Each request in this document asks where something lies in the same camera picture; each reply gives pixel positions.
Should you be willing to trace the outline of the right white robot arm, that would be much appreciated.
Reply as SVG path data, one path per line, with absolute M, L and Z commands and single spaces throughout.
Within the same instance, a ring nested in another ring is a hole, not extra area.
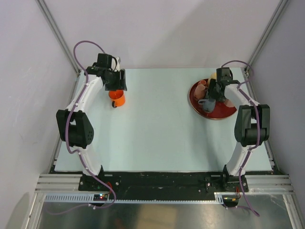
M 209 182 L 216 185 L 215 191 L 235 192 L 247 187 L 247 182 L 243 181 L 245 166 L 251 153 L 268 140 L 270 135 L 270 107 L 248 96 L 241 85 L 233 79 L 233 73 L 228 67 L 216 69 L 216 79 L 209 83 L 207 95 L 210 98 L 217 102 L 228 99 L 238 111 L 234 127 L 234 152 L 224 165 L 220 178 Z

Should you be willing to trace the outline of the grey mug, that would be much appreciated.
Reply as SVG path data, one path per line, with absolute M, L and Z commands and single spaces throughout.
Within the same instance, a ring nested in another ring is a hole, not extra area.
M 202 110 L 206 113 L 211 113 L 215 109 L 216 100 L 213 98 L 201 99 L 198 104 L 202 107 Z

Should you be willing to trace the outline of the orange mug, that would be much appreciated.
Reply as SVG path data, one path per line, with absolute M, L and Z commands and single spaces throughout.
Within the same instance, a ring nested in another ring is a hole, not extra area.
M 124 90 L 109 91 L 109 98 L 112 101 L 112 107 L 117 108 L 125 104 Z

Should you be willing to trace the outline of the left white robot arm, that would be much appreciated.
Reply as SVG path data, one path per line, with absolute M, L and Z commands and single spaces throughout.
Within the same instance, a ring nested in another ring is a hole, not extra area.
M 126 91 L 125 70 L 120 67 L 120 58 L 99 53 L 97 61 L 84 69 L 84 81 L 80 90 L 64 110 L 56 113 L 60 138 L 67 151 L 76 155 L 82 165 L 80 189 L 91 186 L 101 190 L 106 185 L 103 167 L 92 147 L 94 128 L 87 112 L 101 90 Z

